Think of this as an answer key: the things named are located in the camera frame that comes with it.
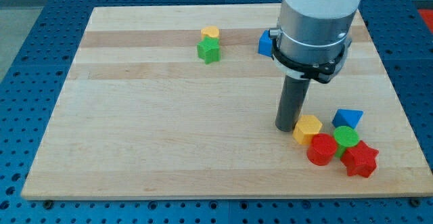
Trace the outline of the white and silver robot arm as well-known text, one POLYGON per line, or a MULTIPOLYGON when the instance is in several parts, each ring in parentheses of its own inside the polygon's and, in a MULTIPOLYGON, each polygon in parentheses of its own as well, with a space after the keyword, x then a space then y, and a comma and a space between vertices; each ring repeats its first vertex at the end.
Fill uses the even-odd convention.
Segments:
POLYGON ((360 1, 282 0, 269 31, 276 66, 292 79, 330 82, 345 63, 360 1))

